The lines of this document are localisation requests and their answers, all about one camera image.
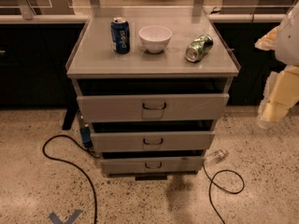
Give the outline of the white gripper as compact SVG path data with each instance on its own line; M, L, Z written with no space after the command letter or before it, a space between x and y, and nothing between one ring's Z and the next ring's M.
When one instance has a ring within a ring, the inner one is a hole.
M273 28L255 43L260 50L276 48L278 27ZM258 108L257 124L271 129L288 114L298 102L299 66L287 65L280 73L271 72L263 90L263 99Z

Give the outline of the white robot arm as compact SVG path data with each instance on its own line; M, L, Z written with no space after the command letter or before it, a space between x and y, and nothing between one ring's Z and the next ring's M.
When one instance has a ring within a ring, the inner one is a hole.
M281 72L270 73L258 109L257 124L270 129L299 102L299 3L255 47L273 50L276 59L286 65Z

